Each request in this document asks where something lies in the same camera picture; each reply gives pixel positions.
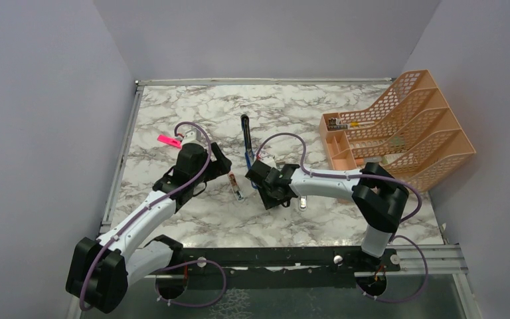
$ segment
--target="white marble surface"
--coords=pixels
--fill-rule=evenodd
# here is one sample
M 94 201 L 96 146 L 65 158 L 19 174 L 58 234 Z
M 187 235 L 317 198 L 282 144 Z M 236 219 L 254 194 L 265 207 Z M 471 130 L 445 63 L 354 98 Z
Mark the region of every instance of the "white marble surface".
M 146 87 L 112 225 L 126 218 L 145 199 L 153 183 L 175 163 L 178 150 L 158 142 L 158 135 L 172 136 L 175 124 L 192 121 L 204 127 L 232 161 L 232 171 L 247 198 L 238 202 L 227 177 L 222 176 L 156 228 L 146 241 L 165 234 L 186 247 L 360 245 L 367 223 L 352 203 L 309 197 L 304 212 L 298 211 L 297 205 L 264 210 L 259 194 L 244 177 L 247 171 L 240 115 L 250 117 L 254 148 L 272 134 L 293 132 L 308 144 L 306 166 L 327 169 L 317 129 L 321 114 L 362 110 L 387 87 L 370 84 Z M 297 163 L 301 154 L 299 142 L 288 137 L 275 139 L 266 149 L 278 161 L 287 163 Z M 410 198 L 404 214 L 416 204 Z M 443 243 L 427 198 L 419 214 L 403 223 L 398 233 L 420 244 Z

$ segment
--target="white wall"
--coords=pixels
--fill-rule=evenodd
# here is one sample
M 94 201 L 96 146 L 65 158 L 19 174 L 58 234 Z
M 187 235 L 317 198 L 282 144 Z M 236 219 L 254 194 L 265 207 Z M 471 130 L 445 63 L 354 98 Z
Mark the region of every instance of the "white wall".
M 65 316 L 134 90 L 91 0 L 0 1 L 0 318 Z
M 95 0 L 134 77 L 398 76 L 440 0 Z
M 405 70 L 428 68 L 478 154 L 432 191 L 484 318 L 510 318 L 510 1 L 443 0 Z

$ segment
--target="orange desk organizer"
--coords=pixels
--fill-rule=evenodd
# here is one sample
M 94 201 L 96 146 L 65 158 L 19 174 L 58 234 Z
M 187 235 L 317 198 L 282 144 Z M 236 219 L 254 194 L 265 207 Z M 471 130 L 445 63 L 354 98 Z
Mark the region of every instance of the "orange desk organizer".
M 349 124 L 329 130 L 330 118 Z M 351 127 L 351 123 L 368 122 Z M 362 167 L 355 159 L 399 154 L 384 165 L 390 174 L 428 191 L 476 151 L 427 70 L 400 75 L 366 110 L 326 113 L 319 134 L 329 167 Z

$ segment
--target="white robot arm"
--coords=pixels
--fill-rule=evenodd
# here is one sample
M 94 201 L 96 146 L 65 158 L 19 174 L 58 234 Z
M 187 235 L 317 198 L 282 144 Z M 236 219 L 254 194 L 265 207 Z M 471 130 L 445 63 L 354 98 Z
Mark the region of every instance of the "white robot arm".
M 190 181 L 206 162 L 206 150 L 194 143 L 183 145 L 177 164 L 155 183 L 145 201 L 116 228 L 97 240 L 83 238 L 74 251 L 66 290 L 80 296 L 82 289 L 86 288 L 84 301 L 109 313 L 122 301 L 130 285 L 170 265 L 175 258 L 174 251 L 179 250 L 176 245 L 180 245 L 180 248 L 182 245 L 168 237 L 157 238 L 143 249 L 136 249 L 158 225 L 198 195 L 194 194 L 198 184 L 230 171 L 231 162 L 219 147 L 212 143 L 211 148 L 216 160 L 210 161 L 202 177 L 190 186 L 166 196 Z M 373 163 L 368 163 L 361 171 L 344 172 L 346 175 L 361 173 L 391 177 Z M 399 184 L 371 178 L 320 177 L 339 177 L 339 174 L 340 171 L 313 170 L 310 175 L 295 164 L 286 164 L 279 171 L 258 160 L 246 177 L 258 186 L 265 207 L 284 205 L 290 203 L 292 198 L 306 195 L 354 201 L 369 224 L 361 249 L 368 256 L 379 259 L 399 226 L 408 191 Z M 92 263 L 98 259 L 99 263 L 90 270 Z M 92 277 L 85 285 L 89 272 Z

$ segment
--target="pink sticky note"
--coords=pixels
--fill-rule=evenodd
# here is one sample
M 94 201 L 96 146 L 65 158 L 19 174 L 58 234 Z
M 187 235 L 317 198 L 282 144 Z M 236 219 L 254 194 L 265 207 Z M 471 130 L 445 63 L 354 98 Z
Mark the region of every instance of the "pink sticky note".
M 176 148 L 182 148 L 180 141 L 177 141 L 174 138 L 170 138 L 169 136 L 160 135 L 157 138 L 157 140 L 160 141 L 161 143 L 169 144 L 170 146 L 175 146 Z

